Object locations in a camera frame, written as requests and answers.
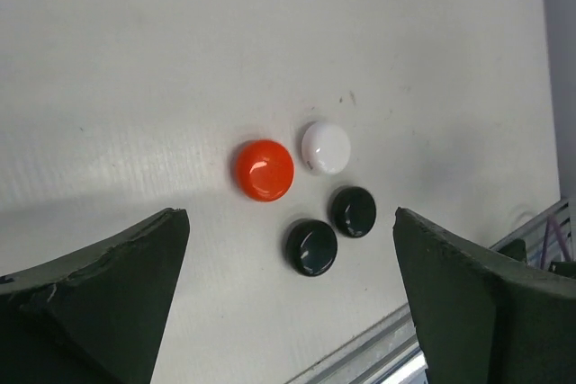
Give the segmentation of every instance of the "red disc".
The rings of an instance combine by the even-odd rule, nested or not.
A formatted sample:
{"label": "red disc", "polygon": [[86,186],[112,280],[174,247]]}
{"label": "red disc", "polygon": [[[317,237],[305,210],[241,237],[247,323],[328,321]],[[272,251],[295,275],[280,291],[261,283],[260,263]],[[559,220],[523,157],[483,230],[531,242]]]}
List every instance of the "red disc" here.
{"label": "red disc", "polygon": [[240,152],[236,178],[248,197],[258,201],[278,200],[292,185],[294,162],[283,145],[261,139]]}

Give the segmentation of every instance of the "white button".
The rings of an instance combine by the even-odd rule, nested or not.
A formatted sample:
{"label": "white button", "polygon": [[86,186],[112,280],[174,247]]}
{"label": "white button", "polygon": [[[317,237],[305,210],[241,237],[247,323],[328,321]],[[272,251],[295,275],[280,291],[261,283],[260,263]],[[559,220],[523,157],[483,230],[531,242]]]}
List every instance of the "white button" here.
{"label": "white button", "polygon": [[313,123],[304,133],[302,159],[315,174],[340,173],[350,160],[350,138],[338,125]]}

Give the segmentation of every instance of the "white table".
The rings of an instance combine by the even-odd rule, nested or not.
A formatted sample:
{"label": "white table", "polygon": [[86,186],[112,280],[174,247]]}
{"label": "white table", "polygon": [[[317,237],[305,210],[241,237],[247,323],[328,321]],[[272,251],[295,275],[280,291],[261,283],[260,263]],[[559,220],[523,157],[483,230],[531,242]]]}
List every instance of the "white table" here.
{"label": "white table", "polygon": [[[391,313],[397,206],[487,246],[559,198],[542,0],[0,0],[0,62],[0,274],[188,210],[155,383],[283,383]],[[317,119],[343,174],[238,193],[238,145]],[[345,183],[376,226],[301,277],[283,232]]]}

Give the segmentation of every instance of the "black button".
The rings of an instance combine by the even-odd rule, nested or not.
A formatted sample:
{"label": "black button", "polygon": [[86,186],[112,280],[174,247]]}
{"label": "black button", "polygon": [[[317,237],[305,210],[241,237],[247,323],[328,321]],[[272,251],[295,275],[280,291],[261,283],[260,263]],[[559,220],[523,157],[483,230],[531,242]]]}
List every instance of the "black button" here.
{"label": "black button", "polygon": [[319,276],[336,259],[338,242],[330,225],[307,219],[298,223],[286,241],[286,254],[294,268],[305,276]]}
{"label": "black button", "polygon": [[330,217],[338,231],[349,237],[363,237],[376,221],[376,203],[364,188],[348,187],[332,201]]}

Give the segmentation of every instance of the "button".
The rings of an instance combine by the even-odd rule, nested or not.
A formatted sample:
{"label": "button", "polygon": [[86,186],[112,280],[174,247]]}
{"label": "button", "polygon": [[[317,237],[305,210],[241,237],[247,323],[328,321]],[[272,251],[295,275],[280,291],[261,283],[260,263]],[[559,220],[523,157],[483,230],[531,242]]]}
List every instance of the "button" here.
{"label": "button", "polygon": [[286,241],[286,255],[304,276],[320,276],[336,259],[338,242],[330,225],[307,219],[298,223]]}
{"label": "button", "polygon": [[340,173],[350,160],[351,150],[346,132],[325,121],[313,123],[301,143],[304,164],[315,174]]}
{"label": "button", "polygon": [[332,201],[330,218],[345,236],[363,237],[376,221],[376,203],[366,189],[347,187]]}
{"label": "button", "polygon": [[284,146],[261,139],[244,147],[235,166],[238,186],[257,201],[278,200],[294,179],[294,162]]}

